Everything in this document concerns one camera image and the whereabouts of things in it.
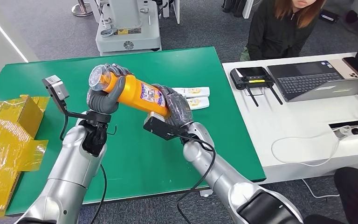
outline bottle label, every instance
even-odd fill
[[[163,94],[159,91],[154,89],[151,86],[148,86],[144,83],[141,83],[142,91],[141,91],[141,99],[146,101],[156,103],[159,106],[165,106],[165,99]]]

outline yellow plastic wrap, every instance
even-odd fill
[[[21,171],[39,169],[47,140],[34,140],[39,129],[48,97],[22,95],[0,101],[0,217]]]

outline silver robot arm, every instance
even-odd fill
[[[77,223],[84,195],[106,152],[106,145],[97,157],[85,151],[86,136],[82,125],[68,131],[44,189],[15,224]]]
[[[207,129],[192,123],[188,133],[214,146]],[[198,142],[184,144],[183,155],[201,175],[212,161],[212,152]],[[277,192],[252,183],[218,154],[214,165],[205,177],[209,187],[224,203],[236,224],[302,224],[302,217],[295,206]]]
[[[78,118],[78,122],[65,135],[41,194],[15,224],[76,224],[84,195],[106,152],[106,130],[110,114],[117,109],[117,99],[89,92],[89,107],[100,108],[103,112],[69,112],[65,103],[69,94],[63,82],[57,76],[42,82],[65,115],[63,131],[68,117]]]

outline black jacket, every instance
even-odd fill
[[[297,28],[297,15],[275,17],[275,0],[262,0],[250,25],[247,48],[251,60],[298,57],[316,21]]]

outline smartphone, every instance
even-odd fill
[[[346,65],[348,65],[352,70],[357,72],[358,74],[358,59],[354,57],[344,57],[343,62],[345,62]]]

